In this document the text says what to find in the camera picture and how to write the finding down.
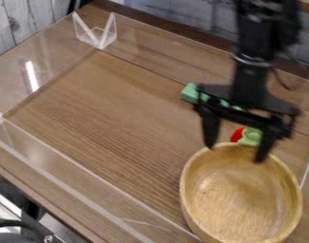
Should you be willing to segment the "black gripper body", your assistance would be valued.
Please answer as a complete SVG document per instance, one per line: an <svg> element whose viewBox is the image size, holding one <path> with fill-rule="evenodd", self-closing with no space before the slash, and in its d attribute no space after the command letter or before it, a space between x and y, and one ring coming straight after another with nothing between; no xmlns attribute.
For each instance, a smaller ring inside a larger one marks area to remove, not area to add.
<svg viewBox="0 0 309 243"><path fill-rule="evenodd" d="M262 131L273 127L277 138L289 138L295 127L299 109L275 97L267 89L267 77L274 71L274 59L236 56L236 69L230 84L196 84L200 94L210 99L197 101L196 109L202 117L204 109L209 109L222 120L250 126ZM222 107L220 100L228 101L242 110Z"/></svg>

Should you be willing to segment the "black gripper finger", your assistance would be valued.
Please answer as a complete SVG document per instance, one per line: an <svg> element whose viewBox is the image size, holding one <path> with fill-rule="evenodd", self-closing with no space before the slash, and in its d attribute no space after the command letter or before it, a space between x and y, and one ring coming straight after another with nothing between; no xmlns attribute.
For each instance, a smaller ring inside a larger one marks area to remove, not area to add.
<svg viewBox="0 0 309 243"><path fill-rule="evenodd" d="M204 109L201 119L205 146L213 148L218 139L220 117L209 109Z"/></svg>
<svg viewBox="0 0 309 243"><path fill-rule="evenodd" d="M269 127L263 130L262 133L262 138L261 138L261 142L257 148L257 153L255 153L255 158L254 161L255 162L263 162L270 149L273 148L274 144L277 141L277 131L273 127Z"/></svg>

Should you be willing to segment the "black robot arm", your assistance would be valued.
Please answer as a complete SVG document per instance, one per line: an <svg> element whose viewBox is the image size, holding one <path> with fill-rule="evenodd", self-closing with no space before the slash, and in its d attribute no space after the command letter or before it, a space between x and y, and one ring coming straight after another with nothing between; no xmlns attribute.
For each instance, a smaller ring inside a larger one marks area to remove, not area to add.
<svg viewBox="0 0 309 243"><path fill-rule="evenodd" d="M238 37L232 84L198 84L194 109L209 148L224 120L262 132L254 158L261 162L275 142L291 136L299 116L297 106L267 90L275 56L298 39L297 0L234 0L234 5Z"/></svg>

